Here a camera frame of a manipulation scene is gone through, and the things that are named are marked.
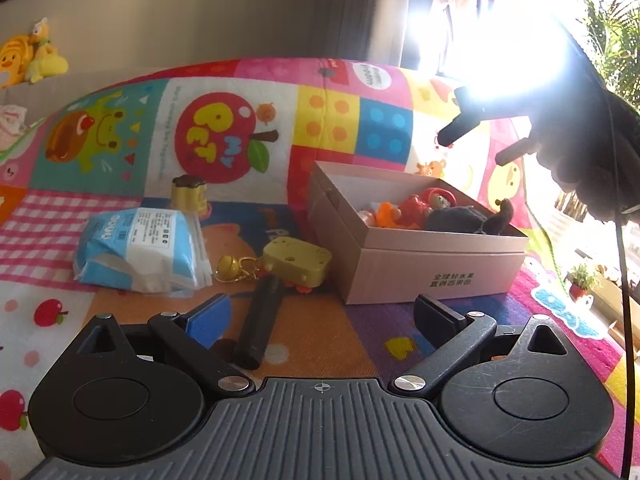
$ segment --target play mat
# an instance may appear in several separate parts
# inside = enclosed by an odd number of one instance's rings
[[[68,104],[0,163],[0,396],[14,390],[5,399],[22,399],[26,410],[49,367],[102,312],[121,323],[145,322],[224,292],[233,303],[225,338],[238,336],[252,282],[214,283],[186,298],[74,282],[72,254],[90,216],[166,206],[172,178],[198,174],[208,182],[211,215],[202,225],[215,266],[226,254],[261,254],[280,235],[312,240],[306,185],[314,161],[328,160],[442,176],[493,209],[496,199],[511,198],[513,224],[530,235],[532,250],[510,292],[445,303],[461,313],[481,310],[500,324],[554,316],[613,398],[614,423],[598,458],[619,472],[622,351],[543,267],[548,250],[526,207],[524,165],[494,163],[495,153],[516,139],[511,121],[483,123],[441,147],[436,133],[457,111],[450,82],[333,59],[201,64]],[[444,275],[438,286],[448,280]],[[224,347],[221,340],[212,351]],[[345,306],[325,283],[311,294],[286,296],[265,361],[251,376],[258,384],[265,376],[379,376],[386,383],[431,351],[413,326],[411,304]],[[15,411],[0,405],[1,480],[18,480],[42,459],[28,419]]]

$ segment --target round black disc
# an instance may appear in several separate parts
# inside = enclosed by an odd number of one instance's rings
[[[456,374],[440,397],[449,427],[512,462],[564,462],[593,452],[612,421],[607,391],[584,362],[524,352]]]
[[[137,462],[197,425],[204,400],[187,374],[135,356],[113,367],[92,365],[93,358],[61,367],[51,382],[45,377],[31,398],[30,423],[46,455],[87,465]]]

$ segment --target silver rivet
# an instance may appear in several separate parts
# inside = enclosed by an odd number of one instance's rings
[[[229,375],[220,379],[218,386],[228,392],[241,392],[249,387],[249,381],[239,375]]]
[[[394,384],[399,390],[416,392],[423,389],[427,383],[422,377],[418,377],[417,375],[403,375],[396,378]]]

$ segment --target pink cardboard box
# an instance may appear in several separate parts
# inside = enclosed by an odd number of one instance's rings
[[[332,252],[332,275],[347,304],[400,303],[419,294],[439,300],[506,292],[529,239],[513,226],[500,236],[368,227],[358,211],[401,203],[428,187],[447,189],[458,205],[492,214],[446,182],[399,171],[316,162],[308,214],[320,245]]]

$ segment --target wet wipes package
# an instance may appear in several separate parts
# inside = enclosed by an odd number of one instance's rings
[[[74,257],[81,283],[172,293],[211,285],[196,215],[139,207],[92,217]]]

